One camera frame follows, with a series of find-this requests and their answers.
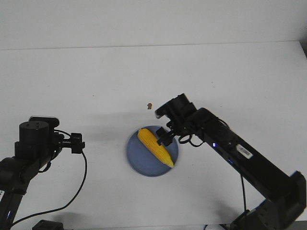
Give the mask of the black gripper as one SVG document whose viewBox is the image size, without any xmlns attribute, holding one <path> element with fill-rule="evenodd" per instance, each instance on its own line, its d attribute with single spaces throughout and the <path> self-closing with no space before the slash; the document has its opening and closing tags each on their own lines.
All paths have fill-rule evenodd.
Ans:
<svg viewBox="0 0 307 230">
<path fill-rule="evenodd" d="M 71 153 L 83 153 L 85 142 L 81 133 L 67 133 L 61 130 L 55 130 L 57 144 L 61 148 L 71 149 Z"/>
<path fill-rule="evenodd" d="M 156 109 L 155 116 L 157 119 L 166 116 L 170 120 L 166 124 L 170 131 L 166 131 L 164 128 L 159 128 L 156 131 L 156 134 L 159 137 L 157 143 L 167 147 L 173 142 L 174 136 L 172 134 L 175 136 L 196 134 L 197 129 L 193 127 L 189 120 L 189 117 L 196 111 L 196 107 L 188 100 L 184 93 Z"/>
</svg>

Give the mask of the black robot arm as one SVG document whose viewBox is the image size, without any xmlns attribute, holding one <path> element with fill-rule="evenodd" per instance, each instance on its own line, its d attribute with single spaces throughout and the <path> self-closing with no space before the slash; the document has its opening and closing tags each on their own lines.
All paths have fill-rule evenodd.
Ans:
<svg viewBox="0 0 307 230">
<path fill-rule="evenodd" d="M 14 144 L 14 156 L 0 162 L 0 228 L 11 229 L 30 181 L 46 172 L 63 148 L 82 154 L 85 142 L 80 133 L 57 130 L 55 117 L 32 116 L 19 125 L 19 140 Z"/>
<path fill-rule="evenodd" d="M 156 118 L 167 116 L 166 131 L 157 130 L 158 144 L 168 146 L 173 137 L 196 135 L 207 143 L 265 200 L 244 211 L 226 230 L 285 230 L 307 207 L 306 179 L 301 172 L 288 176 L 234 133 L 220 118 L 205 108 L 196 109 L 185 94 L 178 95 L 155 111 Z"/>
</svg>

